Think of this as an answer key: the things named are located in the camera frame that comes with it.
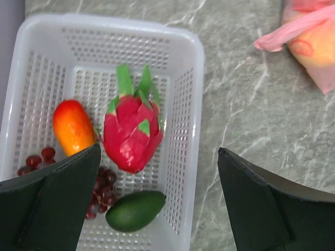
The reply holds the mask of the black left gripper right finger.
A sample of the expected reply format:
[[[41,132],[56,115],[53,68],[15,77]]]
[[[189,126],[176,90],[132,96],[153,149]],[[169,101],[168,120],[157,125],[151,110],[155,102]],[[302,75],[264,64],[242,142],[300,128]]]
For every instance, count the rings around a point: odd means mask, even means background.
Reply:
[[[222,147],[218,171],[237,250],[334,250],[334,194]]]

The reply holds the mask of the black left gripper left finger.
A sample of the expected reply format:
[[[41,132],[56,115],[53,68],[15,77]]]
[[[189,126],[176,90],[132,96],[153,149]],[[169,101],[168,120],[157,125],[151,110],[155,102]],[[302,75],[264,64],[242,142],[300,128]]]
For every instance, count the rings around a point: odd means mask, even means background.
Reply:
[[[1,182],[1,250],[76,250],[101,147]]]

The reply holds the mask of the dark red fake grapes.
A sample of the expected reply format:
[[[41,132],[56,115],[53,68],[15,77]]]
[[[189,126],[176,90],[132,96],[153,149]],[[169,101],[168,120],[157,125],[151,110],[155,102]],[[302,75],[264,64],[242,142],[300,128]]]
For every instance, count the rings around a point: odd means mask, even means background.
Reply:
[[[41,169],[56,162],[55,149],[45,147],[40,155],[30,155],[26,158],[26,165],[18,169],[17,175],[22,176],[34,170]],[[117,175],[105,166],[98,169],[93,193],[91,196],[89,208],[85,218],[91,220],[96,218],[98,213],[104,213],[116,202],[117,196],[114,191]]]

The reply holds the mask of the green fake avocado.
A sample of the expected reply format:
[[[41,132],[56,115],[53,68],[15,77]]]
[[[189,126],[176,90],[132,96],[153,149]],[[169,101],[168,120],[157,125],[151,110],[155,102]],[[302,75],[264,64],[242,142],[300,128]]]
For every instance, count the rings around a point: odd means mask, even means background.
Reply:
[[[121,197],[105,214],[107,224],[123,233],[136,232],[150,224],[163,209],[166,196],[160,191],[136,191]]]

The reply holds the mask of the orange fake mango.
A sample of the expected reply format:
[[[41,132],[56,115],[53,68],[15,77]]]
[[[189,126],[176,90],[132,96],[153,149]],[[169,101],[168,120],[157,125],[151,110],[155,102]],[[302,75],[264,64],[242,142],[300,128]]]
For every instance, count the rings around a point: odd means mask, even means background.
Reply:
[[[53,114],[53,130],[66,156],[96,143],[93,125],[86,110],[74,99],[59,103]]]

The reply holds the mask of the red fake dragon fruit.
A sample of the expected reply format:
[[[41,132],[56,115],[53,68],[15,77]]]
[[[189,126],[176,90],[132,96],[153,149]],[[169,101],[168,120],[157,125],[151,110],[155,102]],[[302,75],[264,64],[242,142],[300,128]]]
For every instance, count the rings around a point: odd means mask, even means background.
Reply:
[[[107,156],[119,169],[136,174],[144,169],[163,139],[160,94],[149,68],[134,87],[126,64],[116,68],[119,93],[109,103],[104,128],[94,131]]]

